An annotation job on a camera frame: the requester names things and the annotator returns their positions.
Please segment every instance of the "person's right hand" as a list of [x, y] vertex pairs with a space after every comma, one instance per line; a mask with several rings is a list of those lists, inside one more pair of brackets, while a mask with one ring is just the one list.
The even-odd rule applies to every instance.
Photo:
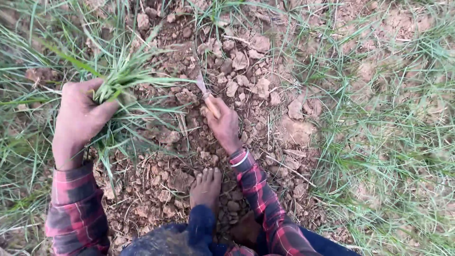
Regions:
[[212, 112], [207, 111], [208, 126], [224, 150], [231, 155], [242, 147], [242, 142], [238, 138], [237, 112], [230, 109], [220, 98], [214, 98], [213, 103], [220, 111], [221, 117], [217, 119]]

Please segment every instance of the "hand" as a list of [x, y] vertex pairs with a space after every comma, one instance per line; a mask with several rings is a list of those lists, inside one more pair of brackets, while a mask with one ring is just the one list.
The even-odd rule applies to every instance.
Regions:
[[220, 98], [214, 98], [213, 103], [219, 109], [221, 117], [217, 119], [212, 112], [207, 111], [208, 126], [224, 150], [231, 155], [242, 147], [242, 142], [238, 138], [237, 112], [230, 109]]
[[56, 168], [66, 171], [82, 165], [80, 151], [106, 124], [118, 109], [117, 101], [96, 105], [92, 101], [103, 80], [69, 82], [63, 86], [52, 152]]

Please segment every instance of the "shirt cuff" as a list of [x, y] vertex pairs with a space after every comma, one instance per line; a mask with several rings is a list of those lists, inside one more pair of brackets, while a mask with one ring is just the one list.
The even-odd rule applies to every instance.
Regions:
[[52, 204], [63, 206], [79, 202], [94, 194], [97, 188], [91, 161], [68, 171], [55, 169], [52, 182]]
[[[245, 148], [240, 148], [231, 155], [229, 162], [231, 165], [238, 164], [245, 158], [246, 154], [247, 150]], [[247, 158], [241, 164], [237, 165], [236, 167], [232, 167], [232, 169], [236, 173], [243, 173], [250, 170], [255, 165], [255, 163], [256, 161], [254, 160], [253, 155], [251, 153], [248, 153]]]

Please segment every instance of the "person's left hand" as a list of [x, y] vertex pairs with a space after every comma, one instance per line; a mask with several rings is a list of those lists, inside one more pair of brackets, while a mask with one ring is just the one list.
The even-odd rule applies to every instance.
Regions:
[[92, 101], [103, 79], [69, 82], [63, 86], [61, 106], [52, 140], [56, 168], [66, 171], [82, 165], [80, 151], [106, 124], [118, 109], [118, 102], [96, 105]]

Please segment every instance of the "wooden knife handle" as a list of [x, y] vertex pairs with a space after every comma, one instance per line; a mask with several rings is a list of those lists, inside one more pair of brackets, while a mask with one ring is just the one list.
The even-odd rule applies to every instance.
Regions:
[[211, 93], [204, 97], [204, 101], [205, 104], [207, 105], [207, 108], [210, 110], [210, 112], [212, 112], [216, 119], [219, 119], [221, 117], [221, 113], [218, 110], [217, 106], [215, 106], [215, 104], [213, 103], [213, 99], [215, 99], [215, 97]]

